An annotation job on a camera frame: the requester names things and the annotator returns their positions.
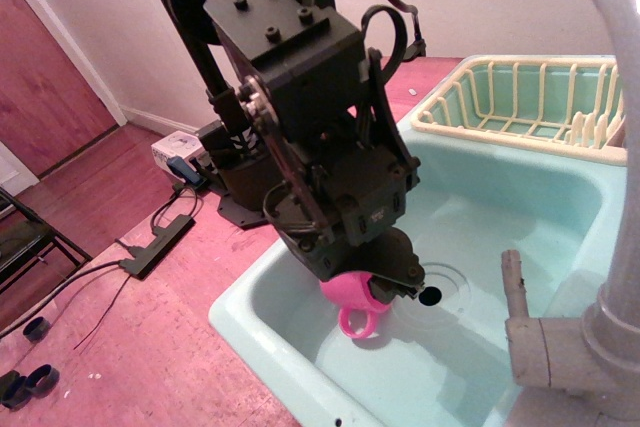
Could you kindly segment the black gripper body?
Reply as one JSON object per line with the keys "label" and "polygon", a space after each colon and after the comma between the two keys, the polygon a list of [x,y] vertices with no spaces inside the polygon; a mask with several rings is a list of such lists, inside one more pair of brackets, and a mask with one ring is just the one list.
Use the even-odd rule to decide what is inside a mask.
{"label": "black gripper body", "polygon": [[409,285],[412,279],[422,275],[424,286],[425,271],[413,251],[412,242],[407,234],[395,227],[358,247],[349,257],[349,268],[402,285]]}

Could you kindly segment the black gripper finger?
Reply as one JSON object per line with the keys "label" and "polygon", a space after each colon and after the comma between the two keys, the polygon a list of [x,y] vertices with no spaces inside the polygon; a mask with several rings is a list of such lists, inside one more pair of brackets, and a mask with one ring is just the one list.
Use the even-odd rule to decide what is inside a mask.
{"label": "black gripper finger", "polygon": [[372,276],[368,280],[368,287],[373,298],[381,303],[391,303],[396,297],[409,297],[411,300],[415,300],[423,290],[423,276],[420,275],[412,279],[409,285]]}

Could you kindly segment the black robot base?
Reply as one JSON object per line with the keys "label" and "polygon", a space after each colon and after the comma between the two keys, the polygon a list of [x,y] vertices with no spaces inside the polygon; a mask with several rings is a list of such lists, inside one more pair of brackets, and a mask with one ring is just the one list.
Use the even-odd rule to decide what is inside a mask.
{"label": "black robot base", "polygon": [[232,136],[220,120],[200,128],[196,137],[203,152],[192,164],[220,195],[218,214],[243,230],[265,225],[264,198],[282,176],[262,139],[251,128]]}

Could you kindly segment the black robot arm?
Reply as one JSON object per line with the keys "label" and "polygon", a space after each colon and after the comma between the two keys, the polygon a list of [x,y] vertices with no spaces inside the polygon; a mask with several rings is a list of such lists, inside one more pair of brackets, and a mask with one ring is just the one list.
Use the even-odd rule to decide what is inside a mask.
{"label": "black robot arm", "polygon": [[396,227],[420,162],[385,92],[410,43],[408,6],[387,0],[359,25],[335,0],[161,0],[221,120],[216,164],[268,154],[279,182],[266,220],[318,279],[365,272],[373,297],[416,297],[425,273]]}

